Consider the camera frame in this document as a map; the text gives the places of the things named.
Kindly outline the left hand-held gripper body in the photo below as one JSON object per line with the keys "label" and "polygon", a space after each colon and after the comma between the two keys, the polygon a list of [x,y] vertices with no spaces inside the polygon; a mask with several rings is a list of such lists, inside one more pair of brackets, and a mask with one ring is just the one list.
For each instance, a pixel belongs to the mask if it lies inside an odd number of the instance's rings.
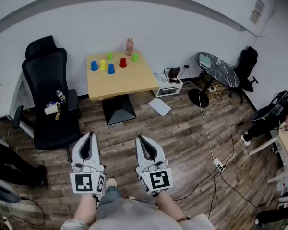
{"label": "left hand-held gripper body", "polygon": [[75,194],[101,194],[106,180],[101,164],[71,164],[70,180]]}

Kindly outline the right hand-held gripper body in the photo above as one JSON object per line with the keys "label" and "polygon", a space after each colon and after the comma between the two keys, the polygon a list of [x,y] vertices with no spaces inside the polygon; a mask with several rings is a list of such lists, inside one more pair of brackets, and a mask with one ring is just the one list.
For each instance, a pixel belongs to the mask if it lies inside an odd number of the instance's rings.
{"label": "right hand-held gripper body", "polygon": [[138,179],[149,195],[170,189],[173,186],[172,171],[168,161],[159,161],[136,168]]}

